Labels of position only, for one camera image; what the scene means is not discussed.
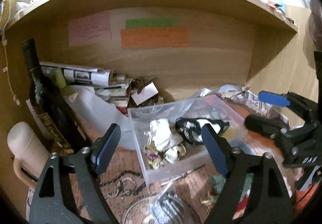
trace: plastic bag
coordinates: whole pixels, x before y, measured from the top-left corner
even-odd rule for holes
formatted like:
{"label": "plastic bag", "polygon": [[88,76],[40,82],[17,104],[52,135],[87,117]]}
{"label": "plastic bag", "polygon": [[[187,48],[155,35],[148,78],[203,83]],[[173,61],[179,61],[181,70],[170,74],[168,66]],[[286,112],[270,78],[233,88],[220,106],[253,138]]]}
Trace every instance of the plastic bag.
{"label": "plastic bag", "polygon": [[173,182],[149,204],[149,215],[145,220],[156,224],[196,224],[189,207],[177,196]]}

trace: patterned fabric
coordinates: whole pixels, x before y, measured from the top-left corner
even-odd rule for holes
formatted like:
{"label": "patterned fabric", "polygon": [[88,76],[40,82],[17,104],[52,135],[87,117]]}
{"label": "patterned fabric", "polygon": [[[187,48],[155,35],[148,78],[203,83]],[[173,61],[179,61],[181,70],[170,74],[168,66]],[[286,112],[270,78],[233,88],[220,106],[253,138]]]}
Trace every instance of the patterned fabric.
{"label": "patterned fabric", "polygon": [[[196,224],[205,221],[208,210],[200,204],[200,198],[207,196],[212,185],[206,166],[192,172],[182,174],[174,182],[178,197],[191,209]],[[72,190],[78,211],[82,217],[90,219],[78,188],[75,174],[70,174]],[[148,205],[171,180],[146,186],[140,168],[136,151],[118,147],[114,153],[107,171],[97,179],[102,194],[121,224],[141,224],[148,215]],[[29,217],[33,190],[30,189],[27,198],[27,213]]]}

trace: bottle label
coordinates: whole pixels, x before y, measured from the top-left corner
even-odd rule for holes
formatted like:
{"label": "bottle label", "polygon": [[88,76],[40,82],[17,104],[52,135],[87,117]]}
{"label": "bottle label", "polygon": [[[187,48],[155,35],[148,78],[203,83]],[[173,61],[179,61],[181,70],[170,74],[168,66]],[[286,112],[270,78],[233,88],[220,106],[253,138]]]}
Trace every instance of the bottle label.
{"label": "bottle label", "polygon": [[38,116],[46,129],[54,136],[59,146],[62,147],[67,153],[74,153],[74,150],[71,148],[70,144],[67,142],[64,136],[60,133],[59,129],[53,123],[53,120],[49,117],[48,113],[44,113]]}

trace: plastic storage container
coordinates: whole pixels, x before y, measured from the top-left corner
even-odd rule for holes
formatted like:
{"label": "plastic storage container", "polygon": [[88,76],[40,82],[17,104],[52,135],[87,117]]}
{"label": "plastic storage container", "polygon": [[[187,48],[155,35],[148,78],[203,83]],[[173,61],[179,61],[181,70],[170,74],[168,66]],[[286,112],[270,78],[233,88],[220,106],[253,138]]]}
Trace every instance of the plastic storage container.
{"label": "plastic storage container", "polygon": [[244,119],[215,95],[156,106],[132,108],[129,109],[128,114],[132,119],[134,143],[147,185],[159,180],[176,177],[179,174],[196,169],[210,160],[204,145],[190,145],[184,142],[187,153],[180,158],[180,161],[157,170],[152,169],[144,153],[144,145],[149,138],[147,132],[150,131],[150,121],[152,120],[166,118],[174,123],[178,117],[204,117],[230,121],[230,129],[224,133],[223,137],[232,146],[238,146],[244,152],[250,153],[243,141],[243,137],[247,133],[244,128]]}

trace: wine bottle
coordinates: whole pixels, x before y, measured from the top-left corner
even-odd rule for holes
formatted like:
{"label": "wine bottle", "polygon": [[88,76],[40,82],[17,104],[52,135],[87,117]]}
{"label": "wine bottle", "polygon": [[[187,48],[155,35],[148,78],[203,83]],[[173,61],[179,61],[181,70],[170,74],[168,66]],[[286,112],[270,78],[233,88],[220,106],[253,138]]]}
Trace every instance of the wine bottle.
{"label": "wine bottle", "polygon": [[25,63],[31,77],[30,103],[41,122],[67,153],[76,153],[90,146],[89,140],[78,131],[72,109],[59,88],[42,71],[33,39],[22,44]]}

